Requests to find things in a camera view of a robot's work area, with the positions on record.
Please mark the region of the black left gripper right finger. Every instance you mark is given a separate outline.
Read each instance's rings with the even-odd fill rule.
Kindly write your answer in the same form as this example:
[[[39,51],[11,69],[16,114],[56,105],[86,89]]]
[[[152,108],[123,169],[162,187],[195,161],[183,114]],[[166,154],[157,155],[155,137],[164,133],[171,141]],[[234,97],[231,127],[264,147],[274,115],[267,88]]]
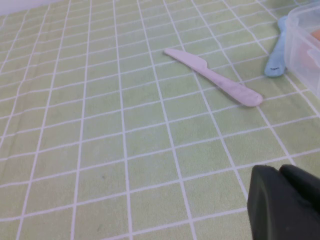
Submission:
[[[279,188],[280,221],[286,225],[320,223],[320,179],[309,172],[284,164]]]

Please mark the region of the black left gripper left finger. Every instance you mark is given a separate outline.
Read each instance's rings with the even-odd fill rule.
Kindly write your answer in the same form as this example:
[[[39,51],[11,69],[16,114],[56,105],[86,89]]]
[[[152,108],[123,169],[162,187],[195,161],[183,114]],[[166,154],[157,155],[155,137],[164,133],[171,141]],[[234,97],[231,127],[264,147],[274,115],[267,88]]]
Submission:
[[[254,240],[318,240],[320,224],[284,224],[279,169],[255,165],[251,171],[247,212]]]

